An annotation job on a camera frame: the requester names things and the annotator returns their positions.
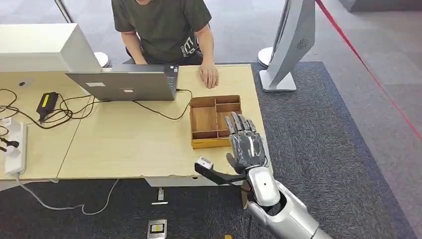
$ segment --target white cable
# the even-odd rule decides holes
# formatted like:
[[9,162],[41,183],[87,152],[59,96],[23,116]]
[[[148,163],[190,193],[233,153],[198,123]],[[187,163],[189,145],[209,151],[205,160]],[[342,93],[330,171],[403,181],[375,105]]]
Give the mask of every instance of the white cable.
[[32,194],[33,196],[34,196],[34,198],[43,206],[43,207],[45,207],[45,208],[48,208],[48,209],[51,209],[51,210],[56,210],[56,211],[61,211],[61,210],[72,210],[72,209],[76,209],[76,208],[79,208],[79,207],[82,207],[82,213],[83,214],[85,214],[85,215],[88,215],[88,216],[91,216],[91,215],[95,215],[95,214],[98,214],[98,213],[100,213],[100,212],[102,212],[102,211],[104,211],[104,209],[106,209],[106,207],[107,207],[107,205],[108,205],[108,202],[110,201],[110,196],[111,196],[111,193],[113,192],[113,189],[114,189],[114,187],[116,186],[116,184],[117,184],[117,182],[119,181],[119,179],[117,179],[116,181],[115,181],[115,183],[113,184],[113,186],[111,187],[111,190],[110,190],[110,192],[108,193],[108,197],[107,197],[107,202],[106,202],[106,204],[105,204],[105,206],[101,209],[101,210],[99,210],[98,212],[95,212],[95,213],[86,213],[85,212],[85,210],[84,210],[84,208],[85,208],[85,204],[80,204],[80,205],[77,205],[77,206],[74,206],[74,207],[69,207],[69,208],[55,208],[55,207],[50,207],[50,206],[48,206],[48,205],[46,205],[45,203],[43,203],[42,202],[42,200],[34,193],[34,192],[32,192],[29,188],[27,188],[25,185],[23,185],[22,183],[21,183],[21,181],[19,180],[19,174],[17,173],[16,174],[16,182],[18,183],[18,185],[19,186],[21,186],[24,190],[26,190],[26,191],[28,191],[30,194]]

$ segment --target black pants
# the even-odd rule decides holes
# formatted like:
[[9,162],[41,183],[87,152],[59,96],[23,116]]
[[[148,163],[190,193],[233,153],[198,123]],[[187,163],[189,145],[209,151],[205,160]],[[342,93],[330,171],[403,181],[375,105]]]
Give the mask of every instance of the black pants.
[[[132,57],[132,55],[130,54],[130,52],[127,50],[126,48],[126,52],[127,54]],[[151,57],[148,53],[142,51],[142,56],[144,57],[145,61],[148,64],[156,64],[156,65],[164,65],[164,64],[168,64],[168,65],[179,65],[179,66],[190,66],[190,65],[201,65],[202,64],[202,52],[200,50],[196,50],[194,54],[192,54],[190,57],[186,57],[181,61],[178,62],[163,62],[157,59],[154,59],[153,57]]]

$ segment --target red barrier rope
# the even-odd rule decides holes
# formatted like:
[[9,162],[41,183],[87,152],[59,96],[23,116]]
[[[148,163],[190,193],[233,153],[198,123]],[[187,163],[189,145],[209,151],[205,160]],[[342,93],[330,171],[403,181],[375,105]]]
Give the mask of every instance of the red barrier rope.
[[359,61],[362,62],[363,66],[368,71],[369,75],[372,76],[372,79],[374,79],[375,83],[377,83],[377,85],[381,89],[381,91],[384,92],[384,94],[386,95],[386,97],[390,101],[390,103],[393,105],[393,107],[396,108],[397,112],[399,112],[399,114],[402,116],[402,118],[405,120],[405,122],[408,124],[408,126],[412,129],[412,131],[419,137],[419,139],[422,139],[422,135],[418,132],[418,130],[416,129],[416,127],[410,122],[410,120],[403,113],[403,111],[399,108],[399,106],[396,104],[396,102],[394,102],[393,98],[390,97],[390,95],[387,93],[387,91],[381,85],[380,81],[369,70],[368,66],[362,60],[362,57],[360,57],[359,53],[353,47],[352,43],[349,41],[349,39],[347,39],[347,36],[344,34],[343,30],[341,30],[340,26],[337,24],[337,22],[335,22],[334,18],[329,13],[329,11],[327,10],[327,8],[325,8],[324,4],[322,3],[322,0],[315,0],[315,1],[318,4],[318,6],[321,8],[321,10],[325,14],[325,16],[328,18],[328,20],[331,22],[332,26],[337,30],[338,34],[340,34],[340,36],[347,43],[347,45],[350,47],[350,49],[353,51],[353,53],[356,55],[356,57],[359,59]]

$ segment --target man's left hand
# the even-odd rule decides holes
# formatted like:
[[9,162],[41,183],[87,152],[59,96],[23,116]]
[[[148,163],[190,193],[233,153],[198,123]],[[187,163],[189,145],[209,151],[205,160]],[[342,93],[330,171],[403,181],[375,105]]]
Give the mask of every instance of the man's left hand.
[[198,72],[201,80],[208,89],[218,86],[218,70],[214,62],[203,61]]

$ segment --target power outlet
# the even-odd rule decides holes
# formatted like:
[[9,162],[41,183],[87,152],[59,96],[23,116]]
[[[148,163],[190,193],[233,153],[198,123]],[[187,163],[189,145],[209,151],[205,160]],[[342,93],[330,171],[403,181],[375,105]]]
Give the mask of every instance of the power outlet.
[[17,148],[8,146],[5,153],[4,173],[24,173],[26,169],[27,125],[13,119],[4,119],[3,126],[9,130],[8,141],[17,141]]

